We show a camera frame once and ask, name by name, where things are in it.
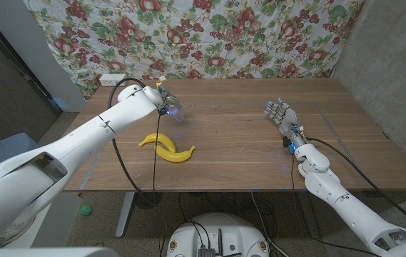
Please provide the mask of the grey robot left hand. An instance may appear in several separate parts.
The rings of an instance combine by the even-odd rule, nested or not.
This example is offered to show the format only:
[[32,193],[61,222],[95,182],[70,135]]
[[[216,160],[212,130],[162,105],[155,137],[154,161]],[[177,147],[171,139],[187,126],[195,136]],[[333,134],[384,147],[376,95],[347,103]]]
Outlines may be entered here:
[[182,102],[165,86],[158,86],[157,90],[163,100],[163,104],[158,109],[159,114],[171,116],[176,121],[182,122],[185,118]]

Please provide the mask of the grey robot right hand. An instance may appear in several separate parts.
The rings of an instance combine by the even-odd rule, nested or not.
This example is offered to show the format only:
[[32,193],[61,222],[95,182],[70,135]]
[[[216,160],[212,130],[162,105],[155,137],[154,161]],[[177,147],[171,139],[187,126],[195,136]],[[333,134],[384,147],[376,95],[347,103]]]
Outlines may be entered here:
[[305,145],[303,126],[298,121],[295,111],[289,104],[278,98],[278,102],[267,102],[264,113],[278,127],[283,139],[283,147],[293,153],[298,147]]

